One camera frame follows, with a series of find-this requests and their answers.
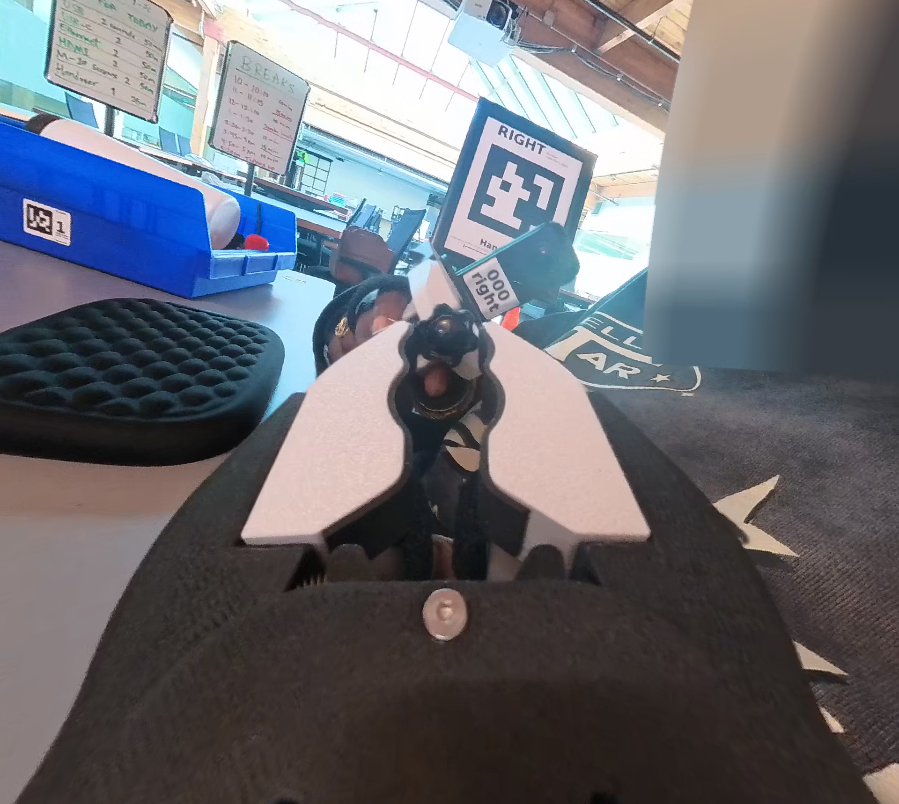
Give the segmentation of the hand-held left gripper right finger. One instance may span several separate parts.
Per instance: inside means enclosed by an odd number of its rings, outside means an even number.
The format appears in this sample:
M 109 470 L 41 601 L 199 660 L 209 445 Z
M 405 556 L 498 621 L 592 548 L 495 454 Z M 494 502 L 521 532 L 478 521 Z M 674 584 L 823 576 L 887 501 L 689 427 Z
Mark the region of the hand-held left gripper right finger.
M 489 576 L 551 546 L 570 570 L 584 545 L 640 545 L 650 527 L 591 405 L 556 360 L 483 327 L 483 529 Z

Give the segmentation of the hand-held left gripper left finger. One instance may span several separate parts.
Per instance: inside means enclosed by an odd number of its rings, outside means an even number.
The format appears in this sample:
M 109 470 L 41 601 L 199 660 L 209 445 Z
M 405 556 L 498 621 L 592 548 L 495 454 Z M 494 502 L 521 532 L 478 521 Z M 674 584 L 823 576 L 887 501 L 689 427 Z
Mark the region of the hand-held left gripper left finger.
M 408 477 L 394 395 L 408 368 L 398 321 L 328 367 L 299 405 L 241 530 L 247 546 L 340 545 Z

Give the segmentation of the black star knob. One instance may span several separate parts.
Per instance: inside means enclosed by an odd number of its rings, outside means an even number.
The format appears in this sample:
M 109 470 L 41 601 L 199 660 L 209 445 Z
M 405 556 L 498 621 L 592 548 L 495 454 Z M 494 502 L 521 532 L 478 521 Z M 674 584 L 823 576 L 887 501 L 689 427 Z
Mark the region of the black star knob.
M 410 359 L 456 367 L 469 354 L 478 352 L 479 328 L 480 322 L 471 311 L 439 304 L 431 317 L 413 326 L 405 351 Z

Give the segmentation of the blue plastic bin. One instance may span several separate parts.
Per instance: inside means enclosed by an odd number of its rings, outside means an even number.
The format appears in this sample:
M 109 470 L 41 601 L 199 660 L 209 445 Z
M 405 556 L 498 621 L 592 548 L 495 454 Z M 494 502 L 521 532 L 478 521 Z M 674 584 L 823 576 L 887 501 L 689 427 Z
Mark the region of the blue plastic bin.
M 213 249 L 200 192 L 24 124 L 2 120 L 1 141 L 2 242 L 186 299 L 269 284 L 294 267 L 297 221 L 286 208 L 231 194 L 238 233 Z M 248 234 L 270 250 L 244 249 Z

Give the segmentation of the person's right hand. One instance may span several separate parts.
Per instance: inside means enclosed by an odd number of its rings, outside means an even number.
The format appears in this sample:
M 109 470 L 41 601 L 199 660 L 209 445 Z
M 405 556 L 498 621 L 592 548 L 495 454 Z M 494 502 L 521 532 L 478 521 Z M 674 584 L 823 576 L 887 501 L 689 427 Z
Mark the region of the person's right hand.
M 401 288 L 374 290 L 343 307 L 324 334 L 324 361 L 331 365 L 404 317 L 411 295 Z

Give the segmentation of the brown office chair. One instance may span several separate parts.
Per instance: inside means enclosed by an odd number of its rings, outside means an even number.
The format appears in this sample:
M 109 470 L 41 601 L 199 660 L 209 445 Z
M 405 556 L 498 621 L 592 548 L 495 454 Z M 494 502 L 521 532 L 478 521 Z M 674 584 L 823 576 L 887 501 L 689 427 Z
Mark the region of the brown office chair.
M 349 226 L 333 253 L 331 271 L 341 283 L 354 285 L 368 278 L 394 272 L 394 253 L 373 231 Z

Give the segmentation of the black framed marker sign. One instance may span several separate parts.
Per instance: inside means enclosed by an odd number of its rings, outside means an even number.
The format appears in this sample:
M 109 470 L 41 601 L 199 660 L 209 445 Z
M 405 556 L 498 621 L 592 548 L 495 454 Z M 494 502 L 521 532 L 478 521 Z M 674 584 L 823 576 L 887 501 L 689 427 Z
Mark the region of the black framed marker sign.
M 432 235 L 432 247 L 466 266 L 537 226 L 574 241 L 596 156 L 495 102 L 480 98 Z

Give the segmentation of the black dimpled wrist pad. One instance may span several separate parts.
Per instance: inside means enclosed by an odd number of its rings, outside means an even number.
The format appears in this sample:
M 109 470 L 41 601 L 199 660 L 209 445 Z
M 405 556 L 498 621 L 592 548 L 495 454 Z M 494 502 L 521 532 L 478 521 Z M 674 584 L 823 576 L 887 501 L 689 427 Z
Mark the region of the black dimpled wrist pad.
M 1 452 L 162 466 L 229 452 L 263 420 L 285 347 L 245 318 L 151 298 L 82 304 L 1 335 Z

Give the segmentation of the white ceiling projector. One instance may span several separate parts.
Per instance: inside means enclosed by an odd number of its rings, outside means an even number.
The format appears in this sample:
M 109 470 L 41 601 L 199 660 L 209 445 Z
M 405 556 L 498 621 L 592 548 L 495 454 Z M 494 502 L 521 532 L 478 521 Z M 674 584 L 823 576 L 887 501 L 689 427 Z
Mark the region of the white ceiling projector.
M 521 40 L 522 13 L 511 0 L 461 0 L 447 41 L 478 64 L 497 67 Z

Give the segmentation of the whiteboard with red writing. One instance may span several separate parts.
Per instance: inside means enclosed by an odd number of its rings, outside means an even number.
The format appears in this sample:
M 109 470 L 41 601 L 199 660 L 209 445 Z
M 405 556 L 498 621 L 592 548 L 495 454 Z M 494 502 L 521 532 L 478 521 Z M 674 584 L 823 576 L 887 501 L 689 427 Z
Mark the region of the whiteboard with red writing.
M 226 46 L 208 144 L 276 176 L 288 172 L 310 84 L 249 46 Z

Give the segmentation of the whiteboard with green writing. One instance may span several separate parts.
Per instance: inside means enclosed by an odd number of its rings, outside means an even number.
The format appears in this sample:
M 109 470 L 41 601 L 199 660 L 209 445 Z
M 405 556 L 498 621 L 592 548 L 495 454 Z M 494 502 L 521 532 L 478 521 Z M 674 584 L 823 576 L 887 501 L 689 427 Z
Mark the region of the whiteboard with green writing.
M 150 0 L 52 0 L 44 77 L 156 124 L 173 26 Z

